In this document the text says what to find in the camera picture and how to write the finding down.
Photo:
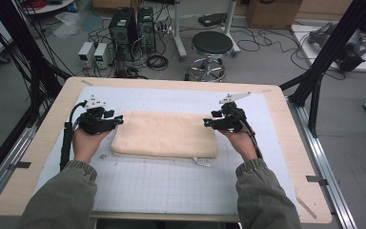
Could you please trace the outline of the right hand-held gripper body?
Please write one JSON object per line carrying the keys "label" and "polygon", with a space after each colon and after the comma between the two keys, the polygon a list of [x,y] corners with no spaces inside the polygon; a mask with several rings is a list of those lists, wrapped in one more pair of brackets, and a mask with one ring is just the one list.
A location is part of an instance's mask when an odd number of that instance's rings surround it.
{"label": "right hand-held gripper body", "polygon": [[245,112],[238,108],[236,100],[249,96],[251,93],[227,94],[219,101],[222,117],[213,117],[214,130],[233,130],[239,132],[243,127],[250,128]]}

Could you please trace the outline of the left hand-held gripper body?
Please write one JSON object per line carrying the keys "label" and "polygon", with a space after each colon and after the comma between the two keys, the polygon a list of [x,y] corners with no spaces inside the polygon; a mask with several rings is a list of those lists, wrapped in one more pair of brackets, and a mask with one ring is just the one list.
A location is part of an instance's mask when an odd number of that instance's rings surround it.
{"label": "left hand-held gripper body", "polygon": [[113,121],[116,116],[104,118],[106,103],[94,95],[83,103],[83,107],[86,111],[77,118],[77,124],[85,133],[98,135],[117,126]]}

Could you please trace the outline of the cream terry towel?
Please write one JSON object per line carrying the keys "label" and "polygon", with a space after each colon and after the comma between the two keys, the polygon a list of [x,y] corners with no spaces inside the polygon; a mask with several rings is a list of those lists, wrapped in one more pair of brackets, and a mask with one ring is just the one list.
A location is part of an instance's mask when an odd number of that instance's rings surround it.
{"label": "cream terry towel", "polygon": [[215,131],[206,128],[209,114],[126,111],[117,127],[112,151],[120,156],[216,158]]}

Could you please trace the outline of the person's left hand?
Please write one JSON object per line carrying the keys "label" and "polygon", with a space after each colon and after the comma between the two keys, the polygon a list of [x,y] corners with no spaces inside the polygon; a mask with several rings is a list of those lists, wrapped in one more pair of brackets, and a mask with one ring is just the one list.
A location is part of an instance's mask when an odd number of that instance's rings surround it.
{"label": "person's left hand", "polygon": [[102,140],[109,134],[104,132],[98,135],[89,135],[81,128],[77,128],[72,137],[74,159],[89,164],[97,152]]}

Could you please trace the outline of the person's right hand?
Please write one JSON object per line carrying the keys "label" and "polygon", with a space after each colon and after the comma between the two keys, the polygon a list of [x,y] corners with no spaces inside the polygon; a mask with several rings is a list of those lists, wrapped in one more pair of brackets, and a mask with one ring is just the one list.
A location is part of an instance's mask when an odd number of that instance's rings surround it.
{"label": "person's right hand", "polygon": [[257,159],[252,139],[244,129],[237,133],[228,130],[219,130],[219,132],[229,139],[234,149],[241,155],[244,161]]}

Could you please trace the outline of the white power supply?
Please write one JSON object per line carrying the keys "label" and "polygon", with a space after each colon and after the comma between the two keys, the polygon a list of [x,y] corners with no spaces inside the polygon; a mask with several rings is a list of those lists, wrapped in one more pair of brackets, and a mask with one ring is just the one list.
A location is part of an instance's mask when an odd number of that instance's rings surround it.
{"label": "white power supply", "polygon": [[107,43],[99,43],[93,56],[95,59],[96,66],[100,70],[108,68],[110,62],[110,53]]}
{"label": "white power supply", "polygon": [[84,68],[91,68],[94,62],[95,48],[92,42],[85,42],[78,52],[78,56]]}

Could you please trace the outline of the black round stool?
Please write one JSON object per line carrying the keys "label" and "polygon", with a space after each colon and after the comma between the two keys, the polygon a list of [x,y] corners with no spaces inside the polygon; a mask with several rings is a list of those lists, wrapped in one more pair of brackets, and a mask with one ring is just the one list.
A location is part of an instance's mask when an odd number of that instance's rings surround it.
{"label": "black round stool", "polygon": [[197,81],[219,82],[226,76],[222,58],[233,49],[229,36],[218,31],[202,31],[192,39],[193,50],[200,55],[188,69]]}

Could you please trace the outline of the white grid mat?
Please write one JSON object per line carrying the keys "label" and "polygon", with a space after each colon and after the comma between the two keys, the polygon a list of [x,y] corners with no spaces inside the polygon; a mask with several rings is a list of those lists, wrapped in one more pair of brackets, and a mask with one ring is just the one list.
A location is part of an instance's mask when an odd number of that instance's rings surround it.
{"label": "white grid mat", "polygon": [[[79,98],[91,95],[122,116],[130,110],[210,115],[225,97],[212,91],[90,86]],[[216,158],[157,158],[115,155],[115,134],[91,161],[98,174],[95,213],[236,216],[234,171],[243,160],[225,136],[215,131]]]}

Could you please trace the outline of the large black computer tower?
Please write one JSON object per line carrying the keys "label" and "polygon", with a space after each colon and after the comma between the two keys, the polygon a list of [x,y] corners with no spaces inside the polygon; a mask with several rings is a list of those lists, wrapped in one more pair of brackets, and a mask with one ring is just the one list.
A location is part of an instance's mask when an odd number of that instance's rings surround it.
{"label": "large black computer tower", "polygon": [[109,24],[109,31],[118,56],[126,61],[133,61],[132,45],[138,39],[134,9],[118,8]]}

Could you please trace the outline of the slim black computer tower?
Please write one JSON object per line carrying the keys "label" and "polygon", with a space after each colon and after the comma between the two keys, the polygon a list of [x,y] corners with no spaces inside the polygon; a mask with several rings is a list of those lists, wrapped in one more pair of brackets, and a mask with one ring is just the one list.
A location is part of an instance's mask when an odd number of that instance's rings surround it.
{"label": "slim black computer tower", "polygon": [[137,25],[143,48],[147,52],[155,52],[156,43],[152,7],[144,7],[138,10]]}

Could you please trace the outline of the flat black device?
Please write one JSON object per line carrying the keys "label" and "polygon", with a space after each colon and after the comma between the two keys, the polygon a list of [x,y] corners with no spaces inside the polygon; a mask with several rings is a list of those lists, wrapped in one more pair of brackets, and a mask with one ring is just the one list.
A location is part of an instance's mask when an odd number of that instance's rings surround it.
{"label": "flat black device", "polygon": [[210,27],[224,23],[227,20],[227,16],[227,13],[214,13],[204,15],[198,18],[198,22],[204,27]]}

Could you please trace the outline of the clear plastic sheet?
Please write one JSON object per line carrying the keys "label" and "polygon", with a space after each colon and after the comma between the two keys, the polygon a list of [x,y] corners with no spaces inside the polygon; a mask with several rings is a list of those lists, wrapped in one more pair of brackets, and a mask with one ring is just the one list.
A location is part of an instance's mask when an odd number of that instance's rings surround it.
{"label": "clear plastic sheet", "polygon": [[102,21],[94,11],[61,12],[55,18],[61,22],[53,32],[58,38],[67,38],[81,31],[93,31],[100,27]]}

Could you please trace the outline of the white floor board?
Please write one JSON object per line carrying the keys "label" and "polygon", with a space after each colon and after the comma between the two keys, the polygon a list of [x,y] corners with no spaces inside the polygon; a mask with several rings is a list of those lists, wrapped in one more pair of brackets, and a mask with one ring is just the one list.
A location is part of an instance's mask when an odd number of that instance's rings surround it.
{"label": "white floor board", "polygon": [[[317,44],[311,44],[308,42],[310,32],[316,30],[318,30],[318,27],[316,26],[292,25],[292,32],[295,39],[298,41],[301,50],[310,65],[314,63],[321,50]],[[363,62],[353,69],[354,73],[366,73],[366,54],[362,55],[362,59]]]}

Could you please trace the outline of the cardboard box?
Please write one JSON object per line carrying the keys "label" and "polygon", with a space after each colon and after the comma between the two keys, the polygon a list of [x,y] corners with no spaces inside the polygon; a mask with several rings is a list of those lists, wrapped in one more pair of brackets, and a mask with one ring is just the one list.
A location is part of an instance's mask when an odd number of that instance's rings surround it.
{"label": "cardboard box", "polygon": [[289,29],[303,0],[250,0],[247,22],[256,29]]}

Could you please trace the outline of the white round table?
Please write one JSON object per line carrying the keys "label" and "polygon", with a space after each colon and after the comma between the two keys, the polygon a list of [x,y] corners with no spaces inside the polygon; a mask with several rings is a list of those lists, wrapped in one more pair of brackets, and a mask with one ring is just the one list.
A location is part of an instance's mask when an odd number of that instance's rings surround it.
{"label": "white round table", "polygon": [[75,0],[25,0],[21,4],[25,14],[39,14],[66,9],[76,11]]}

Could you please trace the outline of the gray machine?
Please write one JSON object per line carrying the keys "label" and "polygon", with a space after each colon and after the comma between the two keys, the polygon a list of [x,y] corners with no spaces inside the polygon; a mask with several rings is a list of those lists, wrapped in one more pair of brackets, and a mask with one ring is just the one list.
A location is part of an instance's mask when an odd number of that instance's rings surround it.
{"label": "gray machine", "polygon": [[[309,33],[308,42],[310,44],[317,44],[322,48],[328,41],[336,28],[336,24],[329,22],[318,30]],[[358,65],[364,62],[362,56],[366,53],[366,38],[359,34],[356,30],[342,51],[335,59],[336,64],[343,72],[351,72]]]}

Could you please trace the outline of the black table bracket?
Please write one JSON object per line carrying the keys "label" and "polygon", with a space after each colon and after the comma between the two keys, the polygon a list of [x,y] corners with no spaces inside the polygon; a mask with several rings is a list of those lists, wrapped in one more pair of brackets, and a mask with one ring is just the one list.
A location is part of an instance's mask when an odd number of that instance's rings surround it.
{"label": "black table bracket", "polygon": [[308,182],[316,182],[320,186],[326,186],[328,184],[327,180],[320,176],[306,176],[306,178]]}
{"label": "black table bracket", "polygon": [[14,171],[17,168],[22,168],[22,169],[29,169],[31,166],[31,162],[25,162],[25,161],[18,161],[16,163],[13,163],[9,166],[8,170],[10,171]]}

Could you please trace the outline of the white desk frame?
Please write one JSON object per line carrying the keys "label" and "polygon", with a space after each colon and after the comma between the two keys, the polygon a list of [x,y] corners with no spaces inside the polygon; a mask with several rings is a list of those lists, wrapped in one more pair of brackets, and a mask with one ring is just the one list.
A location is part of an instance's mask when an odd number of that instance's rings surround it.
{"label": "white desk frame", "polygon": [[[180,12],[179,12],[179,4],[180,0],[173,0],[174,2],[174,29],[173,29],[173,40],[174,44],[178,50],[179,60],[183,61],[187,57],[186,49],[182,43],[179,26],[180,26]],[[229,7],[227,9],[227,19],[225,26],[221,28],[223,33],[227,35],[233,41],[233,56],[236,56],[240,53],[240,49],[233,37],[231,36],[231,26],[234,18],[234,10],[235,10],[236,0],[229,0]]]}

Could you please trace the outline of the aluminium rail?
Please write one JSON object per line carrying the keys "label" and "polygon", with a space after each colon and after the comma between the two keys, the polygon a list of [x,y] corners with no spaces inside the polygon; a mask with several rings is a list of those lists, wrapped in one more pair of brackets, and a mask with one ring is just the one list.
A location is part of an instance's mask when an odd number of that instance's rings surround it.
{"label": "aluminium rail", "polygon": [[309,115],[304,107],[297,107],[287,99],[287,104],[291,110],[295,111],[302,128],[303,135],[308,142],[308,148],[314,165],[318,170],[318,183],[325,190],[330,201],[330,209],[336,217],[341,229],[357,229],[353,215],[348,204],[342,195],[340,187],[336,181],[336,176],[330,166],[325,155],[324,149],[317,137],[313,136],[312,131],[308,127]]}
{"label": "aluminium rail", "polygon": [[9,166],[20,161],[29,148],[35,134],[36,130],[34,128],[26,128],[18,137],[13,139],[12,143],[4,145],[4,149],[8,153],[0,161],[0,192],[4,189],[11,174],[14,172],[8,170]]}

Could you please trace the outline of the black metal frame stand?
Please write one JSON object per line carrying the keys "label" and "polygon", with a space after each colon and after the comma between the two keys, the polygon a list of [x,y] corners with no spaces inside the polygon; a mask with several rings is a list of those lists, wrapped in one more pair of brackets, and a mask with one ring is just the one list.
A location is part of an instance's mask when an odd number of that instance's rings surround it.
{"label": "black metal frame stand", "polygon": [[41,118],[40,106],[50,99],[55,99],[61,89],[57,77],[67,80],[69,73],[55,67],[41,52],[36,44],[25,20],[11,0],[0,0],[0,21],[10,34],[18,50],[26,57],[29,64],[29,72],[23,69],[19,72],[30,83],[30,111],[29,124]]}
{"label": "black metal frame stand", "polygon": [[353,0],[312,66],[305,73],[279,86],[282,91],[297,86],[289,96],[289,100],[297,107],[303,107],[308,96],[312,96],[307,127],[314,138],[317,138],[316,119],[323,76],[365,17],[366,0]]}

